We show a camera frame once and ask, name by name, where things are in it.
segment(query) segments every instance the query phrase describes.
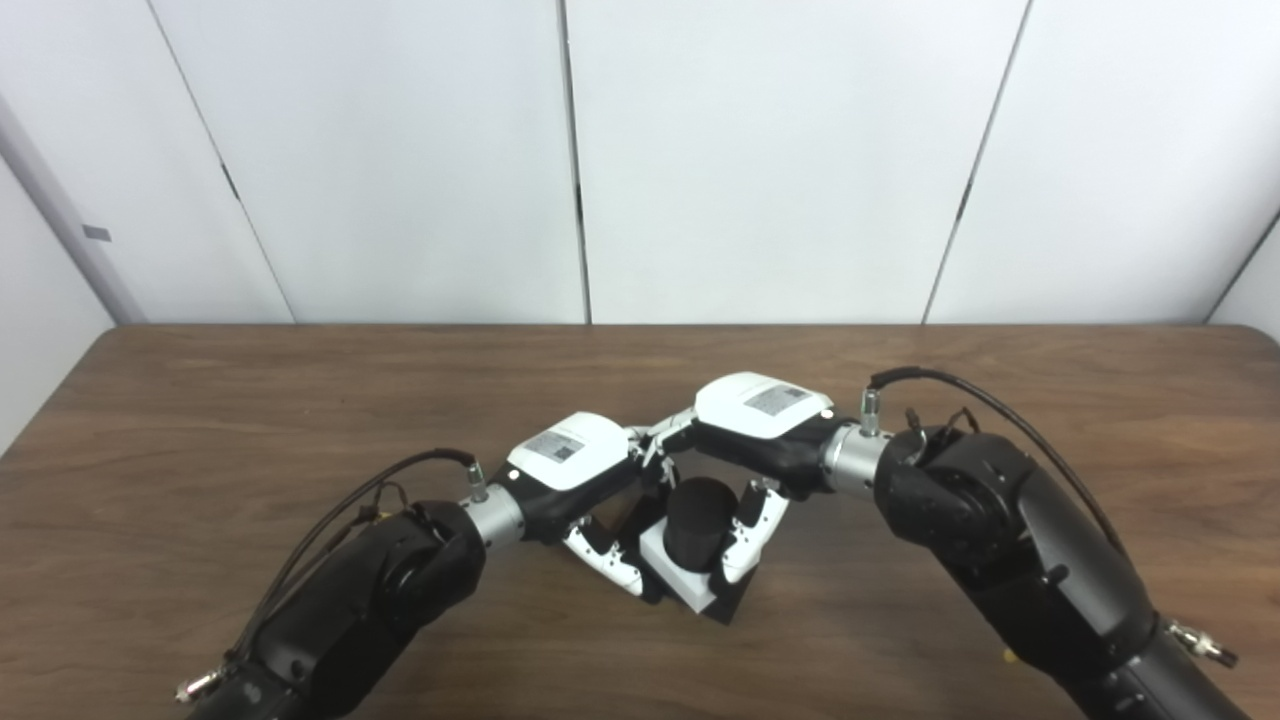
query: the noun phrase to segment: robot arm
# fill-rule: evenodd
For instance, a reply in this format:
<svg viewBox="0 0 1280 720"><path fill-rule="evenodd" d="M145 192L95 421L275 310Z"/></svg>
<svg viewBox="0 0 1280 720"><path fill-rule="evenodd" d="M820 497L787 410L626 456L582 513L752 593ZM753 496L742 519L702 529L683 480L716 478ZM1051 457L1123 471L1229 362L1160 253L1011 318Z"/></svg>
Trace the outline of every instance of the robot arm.
<svg viewBox="0 0 1280 720"><path fill-rule="evenodd" d="M467 465L470 497L417 502L394 515L383 515L375 500L352 523L364 530L342 544L346 532L335 536L289 593L289 570L321 521L273 583L261 615L250 620L227 662L179 687L179 701L197 701L189 720L349 714L421 628L475 592L488 553L517 541L564 542L632 594L657 600L652 579L630 553L602 542L589 515L640 479L634 433L577 413L512 450L488 482L470 455L433 451L381 473L335 510L385 487L394 469L429 456Z"/></svg>
<svg viewBox="0 0 1280 720"><path fill-rule="evenodd" d="M908 370L918 369L897 373L943 375ZM794 500L845 492L874 502L895 536L933 552L1007 647L1093 720L1247 720L1184 650L1228 666L1235 656L1162 619L1119 541L1029 455L951 424L884 433L879 391L864 392L854 420L823 395L728 375L698 393L678 447L776 478Z"/></svg>

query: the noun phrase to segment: metal connector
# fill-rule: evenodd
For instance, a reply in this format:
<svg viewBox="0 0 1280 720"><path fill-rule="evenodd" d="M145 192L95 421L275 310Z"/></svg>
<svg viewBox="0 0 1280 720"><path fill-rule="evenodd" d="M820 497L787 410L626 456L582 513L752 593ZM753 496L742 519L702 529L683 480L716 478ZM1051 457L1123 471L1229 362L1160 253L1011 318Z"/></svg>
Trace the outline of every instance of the metal connector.
<svg viewBox="0 0 1280 720"><path fill-rule="evenodd" d="M489 500L489 488L479 462L467 466L467 487L471 488L471 502L480 503Z"/></svg>
<svg viewBox="0 0 1280 720"><path fill-rule="evenodd" d="M1235 664L1240 661L1240 656L1235 655L1221 643L1215 642L1213 638L1208 637L1208 633L1197 630L1189 625L1183 625L1178 620L1170 620L1165 630L1172 635L1187 652L1194 655L1196 657L1207 657L1213 662L1225 665L1226 667L1235 667Z"/></svg>
<svg viewBox="0 0 1280 720"><path fill-rule="evenodd" d="M751 486L755 489L773 491L773 492L782 491L782 483L774 480L773 478L751 478L750 480L746 482L746 484Z"/></svg>
<svg viewBox="0 0 1280 720"><path fill-rule="evenodd" d="M879 434L879 391L873 388L867 388L863 391L863 402L859 413L859 421L861 428L859 432L864 437L876 437Z"/></svg>
<svg viewBox="0 0 1280 720"><path fill-rule="evenodd" d="M178 685L177 692L173 694L173 700L188 705L201 698L201 696L209 693L219 684L221 684L223 678L227 676L227 667L219 667L205 673L204 675L196 678L195 680L187 680Z"/></svg>

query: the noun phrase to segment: black cable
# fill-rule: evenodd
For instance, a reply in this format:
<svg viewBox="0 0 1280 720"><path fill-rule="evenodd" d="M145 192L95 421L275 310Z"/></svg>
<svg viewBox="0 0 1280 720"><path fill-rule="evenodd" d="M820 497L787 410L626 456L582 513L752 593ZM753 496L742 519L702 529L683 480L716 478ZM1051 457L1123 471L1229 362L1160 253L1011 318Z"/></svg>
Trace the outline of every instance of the black cable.
<svg viewBox="0 0 1280 720"><path fill-rule="evenodd" d="M333 553L334 550L338 550L338 546L342 544L342 541L347 539L347 536L351 534L352 529L367 524L371 520L365 520L364 518L357 518L352 520L351 523L343 525L340 530L334 533L333 537L325 541L325 543L320 546L320 550L311 553L311 557L308 557L307 561L303 562L302 566L298 568L294 573L292 573L289 578L284 580L284 584L280 585L280 592L278 593L279 600L273 605L271 611L274 611L275 607L279 607L280 603L283 603L285 600L289 598L289 593L293 592L293 588L296 588L298 583L306 579L307 575L311 574L311 570L315 570L320 565L320 562L324 561L324 559L329 557L329 555Z"/></svg>
<svg viewBox="0 0 1280 720"><path fill-rule="evenodd" d="M951 419L947 420L947 432L955 429L956 423L960 421L960 418L964 418L965 420L969 421L970 430L975 433L982 432L982 427L978 425L978 419L973 416L973 413L968 407L960 407L960 410L957 410L954 415L951 415Z"/></svg>
<svg viewBox="0 0 1280 720"><path fill-rule="evenodd" d="M1030 423L1024 420L1021 415L1015 413L1012 407L1001 402L996 396L979 388L978 386L970 383L964 378L952 375L951 373L934 370L932 368L919 368L914 365L905 368L893 368L892 370L876 373L874 375L872 375L872 380L867 386L867 388L879 391L884 389L884 387L896 383L899 380L913 380L913 379L938 380L951 387L963 389L964 392L980 400L987 407L991 407L1001 418L1009 420L1014 427L1021 430L1023 434L1025 434L1036 445L1036 447L1038 447L1039 451L1043 452L1046 457L1048 457L1050 462L1052 462L1053 466L1057 468L1057 471L1062 475L1064 479L1066 479L1068 484L1071 486L1071 489L1075 491L1075 495L1080 497L1080 501L1084 502L1084 506L1089 510L1089 514L1093 515L1093 520L1098 524L1098 529L1101 529L1102 534L1106 536L1107 542L1111 543L1111 547L1116 548L1116 552L1119 552L1124 557L1129 557L1129 553L1124 548L1124 543L1120 542L1120 534L1116 533L1115 525L1111 524L1111 520L1107 518L1107 514L1102 510L1102 506L1098 505L1098 501L1097 498L1093 497L1093 493L1089 492L1089 488L1084 484L1084 480L1082 480L1080 477L1075 474L1075 470L1073 470L1071 466L1068 465L1066 460L1061 455L1059 455L1056 450L1053 450L1053 446L1050 445L1048 441L1044 439L1044 437L1039 434L1039 432L1037 432Z"/></svg>
<svg viewBox="0 0 1280 720"><path fill-rule="evenodd" d="M401 470L411 465L425 462L426 460L452 460L454 462L458 462L463 468L470 468L471 465L476 464L475 455L471 455L470 452L463 452L461 450L452 450L448 447L438 447L435 450L428 450L426 452L419 452L417 455L411 455L401 460L399 462L390 465L381 473L378 473L372 478L365 480L356 489L351 491L351 493L347 497L339 501L338 505L334 505L332 510L329 510L328 512L325 512L323 518L320 518L320 520L307 532L307 534L302 537L302 541L300 541L297 547L293 548L293 552L289 553L289 557L284 561L284 565L280 566L279 573L275 574L275 579L273 579L271 584L268 585L266 593L262 596L262 600L259 601L257 607L253 609L253 614L250 616L248 623L244 625L244 630L241 633L239 639L237 639L236 644L232 646L229 651L227 651L228 659L244 660L247 657L248 643L252 641L255 635L257 635L259 628L262 626L262 623L266 621L266 618L275 609L276 601L279 601L280 597L283 596L282 591L285 587L285 582L289 579L289 574L293 571L293 568L297 566L298 561L302 559L302 555L307 551L307 548L311 547L311 543L314 543L316 538L320 537L320 533L323 533L325 528L328 528L335 519L338 519L339 515L346 512L361 497L369 495L369 492L374 489L380 491L381 486L392 475L399 473Z"/></svg>

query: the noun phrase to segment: panel seam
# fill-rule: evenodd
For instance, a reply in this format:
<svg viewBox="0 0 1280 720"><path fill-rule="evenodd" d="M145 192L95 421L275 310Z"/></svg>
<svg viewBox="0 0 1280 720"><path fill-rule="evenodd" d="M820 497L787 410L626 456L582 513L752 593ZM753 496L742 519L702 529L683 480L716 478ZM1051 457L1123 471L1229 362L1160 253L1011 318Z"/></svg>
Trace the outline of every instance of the panel seam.
<svg viewBox="0 0 1280 720"><path fill-rule="evenodd" d="M568 9L566 0L556 0L556 22L561 42L561 77L564 81L564 117L568 124L570 182L573 186L573 223L577 232L577 263L582 283L582 322L594 324L591 316L591 273L586 259L586 223L582 206L582 176L577 152L577 109L573 101L573 63L568 46Z"/></svg>
<svg viewBox="0 0 1280 720"><path fill-rule="evenodd" d="M253 224L253 218L248 214L248 208L244 206L244 200L241 199L239 192L236 190L236 181L232 179L230 170L227 167L227 160L223 158L223 151L218 147L218 141L214 140L214 132L209 129L209 120L205 118L205 110L200 106L200 101L196 100L196 94L191 88L191 81L187 79L187 72L182 69L182 63L178 61L178 54L173 49L173 42L169 41L169 33L165 32L164 24L160 22L160 14L156 12L154 0L147 0L147 10L151 13L151 20L156 24L156 31L160 32L160 37L164 40L165 49L169 50L169 59L173 60L173 67L178 70L178 77L182 78L182 86L187 91L187 97L191 100L192 108L196 109L196 117L200 118L200 127L205 128L205 137L209 138L209 146L212 147L214 156L218 158L218 164L221 165L223 176L232 187L232 195L239 205L241 214L244 215L248 231L253 234L253 242L257 243L257 251L262 255L262 261L266 263L266 270L271 274L271 282L275 283L275 291L280 293L280 300L284 301L284 309L289 313L289 320L292 320L293 324L297 324L298 315L293 311L293 304L289 302L289 295L284 292L284 284L280 282L279 273L275 272L275 265L271 264L271 256L268 255L266 246L262 245L262 237L257 232L257 225Z"/></svg>
<svg viewBox="0 0 1280 720"><path fill-rule="evenodd" d="M947 234L947 243L942 249L942 259L938 261L938 272L933 277L933 287L929 290L929 300L924 304L924 314L920 315L920 324L929 323L929 314L933 311L933 301L938 297L938 288L942 286L942 274L947 269L947 260L951 258L951 247L955 245L956 233L960 231L960 222L964 219L965 209L969 206L969 196L973 192L974 179L978 177L978 168L982 165L982 156L987 150L987 141L991 140L991 128L996 124L996 114L1000 111L1000 101L1005 97L1005 86L1009 85L1009 76L1014 69L1014 60L1018 58L1018 49L1023 44L1023 32L1027 29L1027 20L1032 15L1032 5L1036 0L1027 0L1023 8L1023 17L1018 22L1018 32L1014 33L1014 44L1009 49L1009 59L1005 61L1005 72L1000 76L1000 87L996 88L996 97L991 102L991 113L987 114L987 124L982 128L982 138L978 141L978 151L973 158L973 167L969 168L969 179L965 182L960 196L960 205L956 208L956 218L951 223L951 232Z"/></svg>
<svg viewBox="0 0 1280 720"><path fill-rule="evenodd" d="M1240 263L1240 266L1235 269L1235 274L1231 275L1231 279L1226 282L1226 287L1222 288L1221 295L1217 296L1217 300L1213 302L1213 306L1210 307L1208 314L1204 315L1204 323L1202 324L1207 324L1210 320L1213 319L1213 315L1217 313L1217 309L1221 307L1222 302L1226 301L1226 296L1231 295L1231 288L1235 287L1235 283L1240 282L1240 277L1244 275L1244 270L1247 270L1249 268L1249 264L1253 263L1253 258L1258 254L1258 250L1262 250L1262 246L1266 245L1267 238L1271 237L1271 233L1276 229L1277 224L1280 224L1280 210L1276 210L1276 214L1271 218L1271 222L1267 223L1267 228L1262 231L1262 237L1260 237L1258 241L1253 243L1253 247L1249 250L1249 254L1244 256L1244 261Z"/></svg>

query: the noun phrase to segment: door hinge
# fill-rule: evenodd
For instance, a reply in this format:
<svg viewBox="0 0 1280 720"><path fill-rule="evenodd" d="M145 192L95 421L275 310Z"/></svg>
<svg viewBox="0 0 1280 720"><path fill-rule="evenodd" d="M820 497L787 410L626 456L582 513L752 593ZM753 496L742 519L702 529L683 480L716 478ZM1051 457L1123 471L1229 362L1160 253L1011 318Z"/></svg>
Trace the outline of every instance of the door hinge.
<svg viewBox="0 0 1280 720"><path fill-rule="evenodd" d="M223 177L227 178L227 184L232 188L232 195L239 201L239 191L236 190L236 181L232 179L232 172L227 169L227 163L223 163Z"/></svg>
<svg viewBox="0 0 1280 720"><path fill-rule="evenodd" d="M969 182L965 183L965 186L964 186L964 195L960 196L960 208L956 209L956 222L957 223L960 222L960 218L964 217L964 209L969 205L969 191L970 190L973 190L973 179L972 178L969 179Z"/></svg>
<svg viewBox="0 0 1280 720"><path fill-rule="evenodd" d="M84 231L84 237L90 240L101 240L102 242L111 242L111 231L106 228L100 228L97 225L81 225Z"/></svg>

